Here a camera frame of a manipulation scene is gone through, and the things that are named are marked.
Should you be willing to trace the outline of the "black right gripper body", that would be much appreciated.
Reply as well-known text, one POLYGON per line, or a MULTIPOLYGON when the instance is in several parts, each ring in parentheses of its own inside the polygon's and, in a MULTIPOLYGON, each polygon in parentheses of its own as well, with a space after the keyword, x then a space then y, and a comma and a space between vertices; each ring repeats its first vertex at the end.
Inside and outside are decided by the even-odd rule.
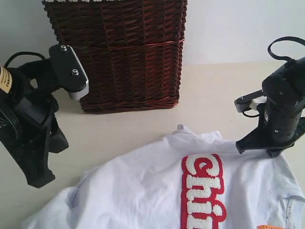
POLYGON ((305 59, 283 64, 262 82, 266 96, 258 130, 262 146, 270 157, 277 157, 292 144, 305 108, 305 59))

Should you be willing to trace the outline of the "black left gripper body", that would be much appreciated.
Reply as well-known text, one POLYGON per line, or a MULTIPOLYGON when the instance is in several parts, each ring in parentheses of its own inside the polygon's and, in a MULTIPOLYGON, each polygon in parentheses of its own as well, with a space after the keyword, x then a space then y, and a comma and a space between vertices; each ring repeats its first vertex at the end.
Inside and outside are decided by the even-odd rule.
POLYGON ((17 132, 20 114, 32 125, 42 129, 51 121, 59 106, 52 92, 59 86, 51 61, 43 59, 17 68, 0 68, 0 141, 9 151, 10 140, 17 132))

